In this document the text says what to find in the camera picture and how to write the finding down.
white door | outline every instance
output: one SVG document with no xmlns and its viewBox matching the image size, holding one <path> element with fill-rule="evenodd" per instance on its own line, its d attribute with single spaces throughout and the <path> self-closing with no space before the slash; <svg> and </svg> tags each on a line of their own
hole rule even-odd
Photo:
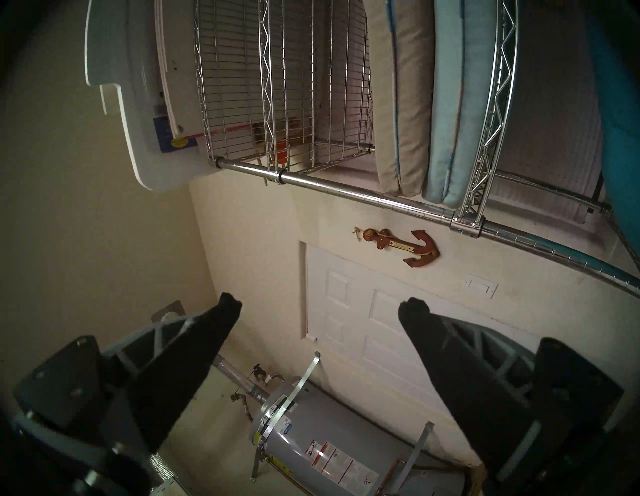
<svg viewBox="0 0 640 496">
<path fill-rule="evenodd" d="M 492 328 L 533 352 L 540 343 L 530 333 L 307 246 L 307 333 L 393 389 L 451 416 L 398 320 L 398 306 L 411 296 L 434 314 Z"/>
</svg>

beige cushion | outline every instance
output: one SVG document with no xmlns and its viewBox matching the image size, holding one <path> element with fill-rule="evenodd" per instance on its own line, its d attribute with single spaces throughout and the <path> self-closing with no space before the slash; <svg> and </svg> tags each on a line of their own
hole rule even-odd
<svg viewBox="0 0 640 496">
<path fill-rule="evenodd" d="M 385 0 L 364 0 L 364 3 L 369 32 L 378 177 L 387 193 L 418 195 L 429 166 L 435 60 L 433 2 L 395 2 L 400 174 L 396 166 L 392 37 L 387 7 Z"/>
</svg>

white wall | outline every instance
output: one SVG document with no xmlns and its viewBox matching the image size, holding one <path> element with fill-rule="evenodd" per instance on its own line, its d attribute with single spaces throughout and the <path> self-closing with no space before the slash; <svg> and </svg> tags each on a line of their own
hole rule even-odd
<svg viewBox="0 0 640 496">
<path fill-rule="evenodd" d="M 81 334 L 110 344 L 174 300 L 216 296 L 186 186 L 138 184 L 119 116 L 84 81 L 88 2 L 33 33 L 0 93 L 0 386 Z"/>
<path fill-rule="evenodd" d="M 302 374 L 314 345 L 304 340 L 301 241 L 395 277 L 511 326 L 556 337 L 596 360 L 624 387 L 636 387 L 640 364 L 640 302 L 610 285 L 554 262 L 445 226 L 294 186 L 223 171 L 191 183 L 211 276 L 218 291 L 243 303 L 239 325 L 222 353 L 254 356 L 262 365 Z M 490 214 L 505 221 L 506 214 Z M 356 240 L 354 226 L 389 228 L 400 238 L 424 228 L 442 256 L 411 269 L 399 250 L 379 251 Z M 468 273 L 499 284 L 495 296 L 464 291 Z M 416 440 L 426 420 L 453 456 L 477 458 L 449 436 L 456 426 L 417 401 L 382 387 L 357 366 L 319 347 L 313 378 L 371 419 Z"/>
</svg>

concrete floor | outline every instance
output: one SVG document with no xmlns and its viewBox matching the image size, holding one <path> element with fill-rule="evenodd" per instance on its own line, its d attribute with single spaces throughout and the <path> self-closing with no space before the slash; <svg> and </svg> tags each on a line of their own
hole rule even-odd
<svg viewBox="0 0 640 496">
<path fill-rule="evenodd" d="M 266 463 L 260 464 L 256 482 L 250 482 L 255 448 L 242 404 L 229 398 L 235 391 L 234 384 L 212 369 L 160 455 L 194 496 L 303 495 Z M 249 402 L 252 412 L 257 412 L 258 404 Z"/>
</svg>

teal cushion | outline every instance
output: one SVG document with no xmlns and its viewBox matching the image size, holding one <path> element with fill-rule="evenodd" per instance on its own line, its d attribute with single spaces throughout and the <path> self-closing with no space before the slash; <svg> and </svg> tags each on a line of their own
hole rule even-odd
<svg viewBox="0 0 640 496">
<path fill-rule="evenodd" d="M 588 31 L 602 119 L 602 177 L 620 229 L 640 252 L 640 87 L 593 17 Z"/>
<path fill-rule="evenodd" d="M 465 53 L 460 128 L 443 200 L 451 208 L 461 205 L 476 161 L 495 50 L 495 0 L 465 0 L 464 3 Z"/>
<path fill-rule="evenodd" d="M 462 98 L 462 3 L 435 0 L 436 60 L 431 110 L 429 171 L 422 190 L 424 199 L 440 204 L 448 189 L 453 152 L 458 135 Z"/>
</svg>

